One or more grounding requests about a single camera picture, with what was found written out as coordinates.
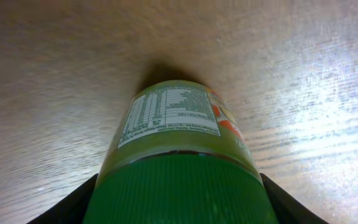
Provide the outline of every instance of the wooden table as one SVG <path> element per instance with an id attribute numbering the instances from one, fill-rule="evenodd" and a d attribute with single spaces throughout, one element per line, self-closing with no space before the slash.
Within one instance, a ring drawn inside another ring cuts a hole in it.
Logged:
<path id="1" fill-rule="evenodd" d="M 0 223 L 97 173 L 144 77 L 169 67 L 222 94 L 261 172 L 358 223 L 358 1 L 75 2 L 0 1 Z"/>

